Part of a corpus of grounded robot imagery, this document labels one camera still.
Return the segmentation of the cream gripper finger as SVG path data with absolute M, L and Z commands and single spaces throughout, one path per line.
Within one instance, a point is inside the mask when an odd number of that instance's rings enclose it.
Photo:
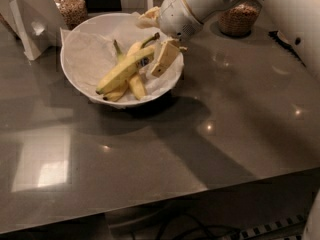
M 160 8 L 158 6 L 152 7 L 137 18 L 136 26 L 142 29 L 151 27 L 159 28 L 159 15 Z
M 151 69 L 154 77 L 162 76 L 180 54 L 180 42 L 168 38 L 155 46 L 155 60 Z

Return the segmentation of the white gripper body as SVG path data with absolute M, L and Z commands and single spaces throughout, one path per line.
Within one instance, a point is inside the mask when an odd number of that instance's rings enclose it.
M 174 39 L 188 40 L 203 29 L 186 0 L 164 0 L 158 17 L 159 29 Z

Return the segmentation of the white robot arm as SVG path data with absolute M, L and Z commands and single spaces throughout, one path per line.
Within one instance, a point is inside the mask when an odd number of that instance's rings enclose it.
M 239 79 L 224 88 L 229 128 L 245 126 L 229 140 L 231 151 L 243 154 L 260 174 L 316 169 L 320 161 L 320 0 L 162 0 L 145 11 L 141 28 L 156 27 L 178 40 L 197 36 L 211 18 L 246 2 L 262 11 L 266 30 L 279 52 L 267 48 L 232 48 Z

